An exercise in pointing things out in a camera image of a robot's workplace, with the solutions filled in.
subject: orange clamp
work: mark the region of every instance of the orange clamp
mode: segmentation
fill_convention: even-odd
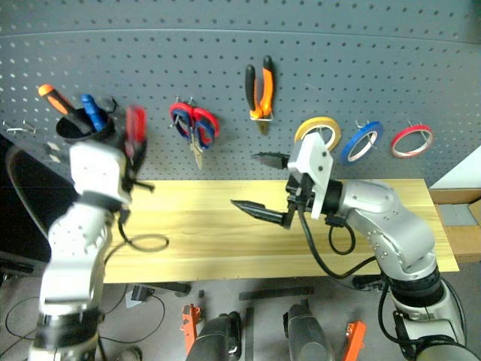
[[[356,321],[347,325],[346,337],[348,345],[343,361],[356,361],[359,351],[364,348],[364,335],[366,334],[366,324],[362,321]]]
[[[197,323],[201,320],[201,308],[190,305],[183,306],[182,326],[184,338],[186,339],[186,352],[189,354],[195,339],[197,338]]]

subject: gray pegboard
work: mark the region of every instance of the gray pegboard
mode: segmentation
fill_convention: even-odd
[[[36,86],[51,83],[80,105],[91,93],[114,96],[150,115],[142,178],[278,179],[283,171],[250,160],[288,153],[303,120],[328,115],[343,136],[332,152],[334,177],[424,177],[433,184],[479,145],[479,17],[470,1],[273,2],[97,1],[3,2],[0,10],[0,116],[26,120],[35,136],[2,134],[49,162],[55,111]],[[267,137],[248,119],[244,68],[276,66],[275,119]],[[220,118],[221,135],[195,166],[186,142],[168,128],[174,96],[193,96]],[[376,150],[355,165],[339,155],[356,120],[380,121]],[[428,153],[395,159],[389,143],[422,121],[435,134]]]

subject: blue tape roll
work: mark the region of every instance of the blue tape roll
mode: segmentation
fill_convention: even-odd
[[[360,160],[363,156],[368,154],[372,150],[372,145],[376,144],[381,135],[383,135],[383,125],[380,122],[371,122],[366,126],[363,126],[360,130],[358,130],[351,139],[347,142],[346,146],[344,147],[343,151],[340,153],[340,161],[344,165],[353,164]],[[376,133],[376,139],[374,140],[373,144],[368,142],[362,150],[360,150],[357,154],[360,154],[358,158],[356,158],[356,154],[351,155],[351,151],[355,148],[355,146],[369,133]]]

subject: white wall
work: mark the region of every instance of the white wall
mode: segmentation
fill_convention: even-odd
[[[481,188],[481,146],[431,186],[440,188]]]

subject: wooden table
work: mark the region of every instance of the wooden table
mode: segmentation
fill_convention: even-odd
[[[442,272],[458,271],[436,209],[422,179],[384,180],[398,192],[412,212],[428,221],[436,238],[435,252]],[[273,223],[256,220],[237,209],[230,199],[263,203],[286,210],[285,180],[174,180],[153,181],[154,194],[136,189],[127,235],[163,233],[170,239],[168,249],[142,253],[123,247],[109,260],[106,283],[194,281],[225,278],[274,278],[324,275],[307,246],[297,216],[288,231]],[[319,252],[335,272],[343,272],[372,250],[360,234],[348,256],[333,254],[328,246],[328,227],[323,220],[309,224]],[[122,241],[113,231],[112,245]],[[348,245],[345,229],[334,231],[340,249]],[[159,241],[146,240],[142,246]],[[371,263],[358,274],[375,274]]]

